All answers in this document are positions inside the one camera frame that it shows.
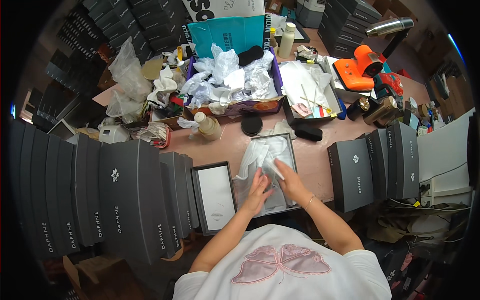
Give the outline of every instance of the bracelet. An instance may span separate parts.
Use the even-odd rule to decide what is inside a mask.
[[[314,198],[315,198],[315,195],[312,194],[312,197],[310,198],[310,201],[308,202],[307,206],[305,207],[305,211],[307,211],[307,208],[310,206],[310,203],[312,203]]]

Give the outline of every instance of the white t-shirt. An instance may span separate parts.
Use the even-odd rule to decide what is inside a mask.
[[[173,300],[391,299],[377,257],[367,250],[340,255],[280,225],[248,232],[209,272],[175,284]]]

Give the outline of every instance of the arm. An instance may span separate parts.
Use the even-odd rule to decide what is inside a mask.
[[[301,207],[307,208],[307,213],[312,217],[318,231],[333,251],[343,255],[352,250],[363,249],[359,237],[350,226],[322,201],[313,197],[313,194],[305,188],[297,173],[277,159],[275,163],[285,178],[283,181],[280,180],[280,187],[283,192],[290,199],[300,204]]]
[[[269,179],[262,175],[262,169],[256,171],[248,199],[233,216],[233,218],[220,230],[200,251],[188,273],[204,271],[210,272],[216,264],[225,257],[239,243],[248,223],[254,215],[260,212],[265,200],[273,190],[264,193]]]

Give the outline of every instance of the hand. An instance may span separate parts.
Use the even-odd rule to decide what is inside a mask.
[[[278,179],[282,191],[288,198],[305,208],[305,206],[308,205],[308,202],[310,202],[313,194],[305,188],[303,182],[301,182],[300,176],[295,173],[292,168],[278,159],[275,159],[275,164],[285,178],[285,180]]]
[[[273,193],[273,189],[264,192],[270,184],[271,179],[266,175],[261,175],[261,173],[262,168],[258,168],[253,176],[252,187],[250,187],[248,198],[240,207],[240,210],[247,212],[251,217],[260,212],[265,200]]]

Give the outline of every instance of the black sponge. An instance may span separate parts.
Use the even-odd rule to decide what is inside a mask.
[[[239,54],[239,66],[245,67],[254,60],[262,58],[264,50],[260,46],[253,46],[250,50]]]
[[[295,135],[299,138],[314,142],[319,142],[323,139],[322,130],[310,127],[304,123],[295,126]]]

